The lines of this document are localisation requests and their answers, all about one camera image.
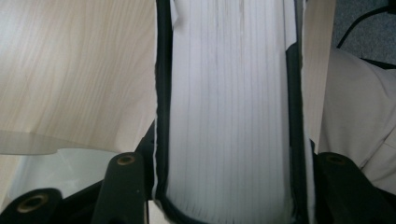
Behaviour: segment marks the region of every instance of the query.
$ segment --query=black cable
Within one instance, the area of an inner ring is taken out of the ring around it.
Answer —
[[[391,11],[391,10],[396,10],[396,6],[386,6],[386,7],[381,7],[378,9],[375,9],[373,11],[367,12],[366,14],[360,16],[359,18],[357,18],[347,29],[346,33],[344,34],[343,38],[341,38],[340,42],[337,45],[337,48],[340,49],[344,42],[346,41],[347,37],[349,36],[349,33],[353,30],[353,28],[355,28],[355,26],[357,26],[361,21],[364,21],[365,19],[372,17],[376,14],[380,14],[383,12],[387,12],[387,11]]]

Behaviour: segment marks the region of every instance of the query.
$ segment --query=thick book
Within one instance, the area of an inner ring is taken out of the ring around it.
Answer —
[[[173,221],[308,222],[297,5],[157,2],[153,196]]]

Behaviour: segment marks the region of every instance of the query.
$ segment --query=paper sheet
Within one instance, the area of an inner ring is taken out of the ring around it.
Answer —
[[[175,3],[168,198],[208,223],[289,223],[283,3]]]

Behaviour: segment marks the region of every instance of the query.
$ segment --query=gray carpet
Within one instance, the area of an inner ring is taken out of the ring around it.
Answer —
[[[388,0],[337,0],[332,45],[336,46],[350,24]],[[382,13],[362,21],[341,49],[360,58],[396,64],[396,15]]]

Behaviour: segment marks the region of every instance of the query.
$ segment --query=wood grain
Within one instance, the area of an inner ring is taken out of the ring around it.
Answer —
[[[304,115],[309,137],[316,146],[320,137],[335,2],[335,0],[309,0],[304,13]]]
[[[0,153],[134,150],[155,116],[155,15],[153,0],[0,1]]]

